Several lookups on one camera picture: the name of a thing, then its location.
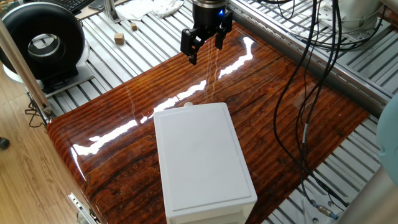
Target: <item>wooden tabletop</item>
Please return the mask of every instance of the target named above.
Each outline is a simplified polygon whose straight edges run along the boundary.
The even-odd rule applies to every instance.
[[[58,154],[104,223],[165,223],[153,115],[189,101],[228,105],[258,196],[247,223],[261,223],[299,185],[298,167],[272,129],[275,104],[295,63],[238,24],[222,50],[214,44],[208,40],[200,49],[196,66],[178,54],[49,124]],[[308,74],[308,87],[315,84]],[[301,69],[278,115],[281,140],[295,157],[303,94]],[[308,130],[310,167],[322,163],[367,116],[324,87]]]

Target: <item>white plastic box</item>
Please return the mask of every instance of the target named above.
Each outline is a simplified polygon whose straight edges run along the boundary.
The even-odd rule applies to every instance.
[[[257,195],[226,104],[154,119],[167,223],[245,223]]]

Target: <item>wooden cube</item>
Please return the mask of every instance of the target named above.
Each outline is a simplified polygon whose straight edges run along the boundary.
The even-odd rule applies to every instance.
[[[117,33],[114,35],[114,42],[118,45],[123,45],[124,44],[124,34],[123,33]]]
[[[134,31],[136,31],[136,30],[137,30],[137,25],[136,25],[136,23],[132,22],[132,23],[131,23],[131,28],[132,28]]]

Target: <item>white box lid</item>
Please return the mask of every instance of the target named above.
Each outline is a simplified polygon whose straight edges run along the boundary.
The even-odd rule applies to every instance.
[[[164,110],[154,119],[167,216],[257,200],[225,103]]]

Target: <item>wooden floor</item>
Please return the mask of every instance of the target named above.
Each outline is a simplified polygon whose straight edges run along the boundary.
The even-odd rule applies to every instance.
[[[0,150],[0,223],[75,224],[77,209],[67,195],[83,196],[44,128],[29,127],[28,104],[24,87],[0,69],[0,136],[11,142]]]

